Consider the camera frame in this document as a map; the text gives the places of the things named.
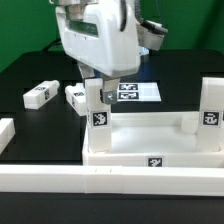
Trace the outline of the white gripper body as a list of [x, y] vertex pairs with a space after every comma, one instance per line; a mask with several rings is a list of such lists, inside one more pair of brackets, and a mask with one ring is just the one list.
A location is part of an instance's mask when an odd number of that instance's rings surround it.
[[109, 77], [134, 74], [140, 66], [132, 0], [54, 0], [64, 51]]

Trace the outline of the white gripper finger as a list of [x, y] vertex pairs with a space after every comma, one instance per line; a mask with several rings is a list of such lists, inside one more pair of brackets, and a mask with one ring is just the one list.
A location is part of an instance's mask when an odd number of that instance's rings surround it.
[[119, 78], [111, 78], [101, 75], [103, 84], [101, 89], [101, 99], [105, 104], [115, 104], [117, 102], [117, 88], [120, 83]]
[[80, 74], [83, 79], [89, 79], [95, 77], [94, 70], [90, 66], [83, 63], [79, 63], [78, 68], [80, 70]]

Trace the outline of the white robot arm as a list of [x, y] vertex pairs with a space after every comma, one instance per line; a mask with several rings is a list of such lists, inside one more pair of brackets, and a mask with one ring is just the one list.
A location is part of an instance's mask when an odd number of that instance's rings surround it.
[[140, 49], [158, 50], [168, 30], [141, 16], [140, 0], [49, 0], [62, 46], [77, 60], [84, 79], [100, 72], [101, 99], [117, 101], [124, 76], [138, 72]]

